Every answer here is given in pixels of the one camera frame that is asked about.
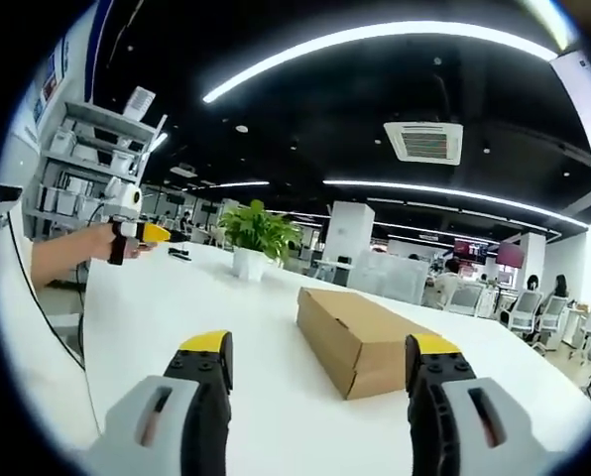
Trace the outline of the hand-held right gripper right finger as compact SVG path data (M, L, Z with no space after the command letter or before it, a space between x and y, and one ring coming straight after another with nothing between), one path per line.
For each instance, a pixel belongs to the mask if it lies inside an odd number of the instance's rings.
M406 338L413 475L538 475L542 445L525 409L478 377L437 334Z

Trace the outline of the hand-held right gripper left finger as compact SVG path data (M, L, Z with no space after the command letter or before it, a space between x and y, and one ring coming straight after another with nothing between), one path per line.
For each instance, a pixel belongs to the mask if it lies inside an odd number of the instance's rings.
M83 468L89 475L224 475L232 390L232 333L189 338L163 375L143 379L108 411Z

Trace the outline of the person's left hand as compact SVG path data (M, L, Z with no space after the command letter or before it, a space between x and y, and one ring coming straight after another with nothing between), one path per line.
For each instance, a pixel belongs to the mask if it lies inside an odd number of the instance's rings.
M90 227L93 240L93 251L91 257L108 261L112 253L112 243L116 236L112 225L108 223L97 224ZM123 256L125 259L136 259L142 253L150 252L158 246L157 243L127 243L124 247Z

